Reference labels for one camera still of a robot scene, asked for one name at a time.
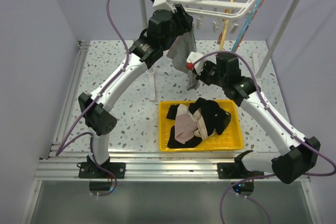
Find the cloth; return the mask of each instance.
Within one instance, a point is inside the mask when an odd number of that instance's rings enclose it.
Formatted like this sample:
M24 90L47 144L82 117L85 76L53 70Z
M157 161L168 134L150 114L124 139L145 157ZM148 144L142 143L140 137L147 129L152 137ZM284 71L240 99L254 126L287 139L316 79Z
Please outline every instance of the cloth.
M196 52L196 42L193 31L178 36L167 53L167 57L172 59L174 68L188 75L187 90L198 89L200 86L199 81L196 80L197 75L186 68L187 58L191 52Z
M168 142L169 148L193 148L213 134L221 135L230 123L231 115L218 103L203 98L191 103L172 105L167 118L175 120Z

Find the gray cloth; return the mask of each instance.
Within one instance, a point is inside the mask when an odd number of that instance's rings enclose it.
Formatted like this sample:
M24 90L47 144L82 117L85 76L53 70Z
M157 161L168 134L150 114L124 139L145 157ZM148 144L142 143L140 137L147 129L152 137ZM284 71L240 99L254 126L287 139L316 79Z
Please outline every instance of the gray cloth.
M197 89L200 86L196 80L197 75L186 68L187 58L191 52L196 52L193 31L178 36L167 53L167 57L172 59L174 68L188 75L187 90Z

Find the wall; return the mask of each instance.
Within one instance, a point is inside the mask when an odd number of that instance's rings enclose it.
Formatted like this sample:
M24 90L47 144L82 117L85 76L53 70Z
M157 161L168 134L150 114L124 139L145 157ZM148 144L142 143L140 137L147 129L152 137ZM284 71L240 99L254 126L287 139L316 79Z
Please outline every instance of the wall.
M336 161L336 1L302 0L273 56L291 123ZM322 158L315 172L332 167ZM336 219L336 176L311 178L324 223Z
M91 40L118 39L105 13L106 0L57 0L77 38ZM266 0L253 20L245 39L266 40L271 34L288 0ZM146 1L148 18L152 16L151 3ZM142 30L139 0L111 0L111 13L126 39L136 39ZM207 18L198 39L217 40L219 31L212 31L212 19ZM236 39L229 34L228 39Z
M56 0L0 0L0 216L19 223L74 67L77 41Z

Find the floor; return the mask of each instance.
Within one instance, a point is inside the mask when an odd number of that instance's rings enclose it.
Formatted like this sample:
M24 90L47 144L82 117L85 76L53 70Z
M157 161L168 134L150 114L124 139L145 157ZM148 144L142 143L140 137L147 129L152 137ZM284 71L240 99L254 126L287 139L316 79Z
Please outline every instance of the floor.
M133 41L127 41L130 47ZM230 50L234 41L227 41L224 48ZM215 41L197 41L197 51L207 53L218 49ZM259 55L260 62L267 53L265 41L243 41L237 53L242 55L252 66L252 53ZM117 40L93 40L83 68L78 95L90 93L97 88L119 65L124 58L124 47ZM240 63L242 73L249 76L247 68ZM224 92L216 86L201 84L197 90L186 90L186 75L175 70L171 60L162 57L155 65L155 102L149 101L148 78L145 74L137 78L116 102L111 113L118 119L114 130L110 133L109 151L111 152L159 152L158 143L158 105L161 101L226 99ZM270 62L260 83L263 92L274 107L288 119L285 104L280 92L275 71ZM72 111L70 123L80 114L78 102ZM276 152L277 149L265 131L241 108L238 108L241 132L245 150L257 152ZM74 129L71 137L87 131L83 120ZM71 144L67 151L87 152L89 138L84 136Z

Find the pink cloth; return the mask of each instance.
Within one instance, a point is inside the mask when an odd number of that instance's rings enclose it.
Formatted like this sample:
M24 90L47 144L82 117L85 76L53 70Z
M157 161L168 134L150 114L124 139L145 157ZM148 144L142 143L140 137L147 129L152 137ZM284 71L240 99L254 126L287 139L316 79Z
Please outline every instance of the pink cloth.
M191 119L189 113L177 115L175 119L175 140L185 144L192 139L194 131L197 130L197 123Z

